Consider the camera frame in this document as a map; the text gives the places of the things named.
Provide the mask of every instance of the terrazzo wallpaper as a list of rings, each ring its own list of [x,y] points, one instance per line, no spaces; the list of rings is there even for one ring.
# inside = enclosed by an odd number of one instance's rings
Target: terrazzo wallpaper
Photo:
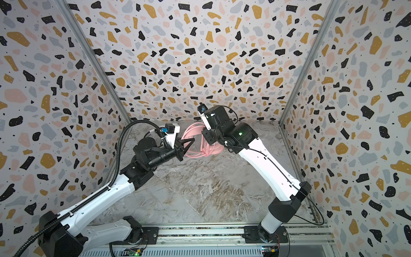
[[[284,129],[341,256],[411,256],[410,1],[342,1]]]
[[[102,186],[125,125],[56,4],[0,0],[0,256]],[[32,244],[24,256],[43,256]]]
[[[326,0],[69,0],[132,118],[199,120],[200,102],[276,120]]]

